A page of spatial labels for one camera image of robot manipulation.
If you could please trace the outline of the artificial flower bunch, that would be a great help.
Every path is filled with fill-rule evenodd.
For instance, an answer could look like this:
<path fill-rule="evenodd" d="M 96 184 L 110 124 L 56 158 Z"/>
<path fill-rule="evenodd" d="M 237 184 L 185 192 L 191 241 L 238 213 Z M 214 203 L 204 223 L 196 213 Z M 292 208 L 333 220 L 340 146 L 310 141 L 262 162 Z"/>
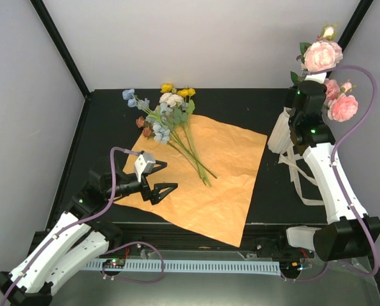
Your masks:
<path fill-rule="evenodd" d="M 212 183 L 209 177 L 217 176 L 201 161 L 190 125 L 190 118 L 196 108 L 193 101 L 195 89 L 177 89 L 173 84 L 163 84 L 160 93 L 159 102 L 154 109 L 150 107 L 149 99 L 139 98 L 134 89 L 123 90 L 121 96 L 128 107 L 146 113 L 145 117 L 136 120 L 142 135 L 175 149 L 195 168 L 200 180 L 210 187 Z"/>

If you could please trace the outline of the pale pink rose stem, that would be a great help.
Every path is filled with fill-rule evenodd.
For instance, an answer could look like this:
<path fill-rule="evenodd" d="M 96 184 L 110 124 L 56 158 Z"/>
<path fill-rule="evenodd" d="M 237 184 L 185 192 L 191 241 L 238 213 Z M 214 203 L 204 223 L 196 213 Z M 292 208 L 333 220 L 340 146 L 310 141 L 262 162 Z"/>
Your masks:
<path fill-rule="evenodd" d="M 296 57 L 303 71 L 314 73 L 336 67 L 343 59 L 342 47 L 335 41 L 337 23 L 326 23 L 314 43 L 300 42 Z"/>

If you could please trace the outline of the cream ribbon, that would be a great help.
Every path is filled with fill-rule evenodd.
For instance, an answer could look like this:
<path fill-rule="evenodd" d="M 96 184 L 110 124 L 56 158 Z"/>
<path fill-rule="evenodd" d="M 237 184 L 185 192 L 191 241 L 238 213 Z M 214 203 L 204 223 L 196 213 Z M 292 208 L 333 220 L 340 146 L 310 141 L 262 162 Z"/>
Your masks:
<path fill-rule="evenodd" d="M 302 203 L 306 206 L 324 206 L 323 200 L 313 200 L 304 198 L 302 194 L 302 187 L 300 182 L 300 177 L 305 178 L 314 186 L 318 186 L 315 178 L 308 176 L 296 163 L 297 160 L 302 159 L 302 157 L 297 157 L 294 153 L 293 146 L 289 146 L 284 154 L 279 155 L 279 164 L 286 164 L 289 168 L 290 180 L 295 186 L 295 191 Z"/>

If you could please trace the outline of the orange wrapping paper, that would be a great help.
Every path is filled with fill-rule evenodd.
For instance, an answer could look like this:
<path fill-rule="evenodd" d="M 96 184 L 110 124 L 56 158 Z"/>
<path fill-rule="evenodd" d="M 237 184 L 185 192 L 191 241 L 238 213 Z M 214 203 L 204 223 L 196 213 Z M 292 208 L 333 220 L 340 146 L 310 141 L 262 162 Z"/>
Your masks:
<path fill-rule="evenodd" d="M 180 227 L 238 247 L 267 136 L 201 115 L 190 118 L 201 162 L 214 174 L 206 186 L 190 162 L 169 145 L 140 136 L 133 150 L 144 150 L 168 166 L 148 177 L 150 184 L 173 182 L 178 188 L 157 205 L 138 193 L 118 200 Z"/>

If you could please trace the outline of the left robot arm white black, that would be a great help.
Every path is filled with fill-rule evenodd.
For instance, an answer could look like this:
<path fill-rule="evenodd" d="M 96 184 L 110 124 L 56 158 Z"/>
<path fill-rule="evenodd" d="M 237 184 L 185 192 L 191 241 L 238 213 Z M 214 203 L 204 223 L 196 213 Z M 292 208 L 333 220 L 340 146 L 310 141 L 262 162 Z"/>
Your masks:
<path fill-rule="evenodd" d="M 61 286 L 91 260 L 106 253 L 117 254 L 123 245 L 122 230 L 102 215 L 114 200 L 135 193 L 141 194 L 143 201 L 158 204 L 178 185 L 150 186 L 147 176 L 167 166 L 146 152 L 136 155 L 132 173 L 124 173 L 113 157 L 99 161 L 30 255 L 12 271 L 0 272 L 2 302 L 50 305 Z"/>

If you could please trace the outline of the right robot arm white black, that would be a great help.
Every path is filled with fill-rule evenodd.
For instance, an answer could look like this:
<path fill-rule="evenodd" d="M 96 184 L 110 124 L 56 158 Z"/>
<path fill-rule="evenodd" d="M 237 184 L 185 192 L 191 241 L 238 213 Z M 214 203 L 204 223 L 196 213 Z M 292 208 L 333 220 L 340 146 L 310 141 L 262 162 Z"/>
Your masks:
<path fill-rule="evenodd" d="M 303 157 L 322 197 L 327 225 L 295 226 L 276 240 L 277 252 L 292 256 L 299 247 L 315 252 L 322 261 L 377 256 L 375 241 L 380 219 L 371 217 L 356 197 L 337 156 L 335 138 L 322 118 L 326 86 L 304 80 L 290 88 L 288 126 L 294 148 Z"/>

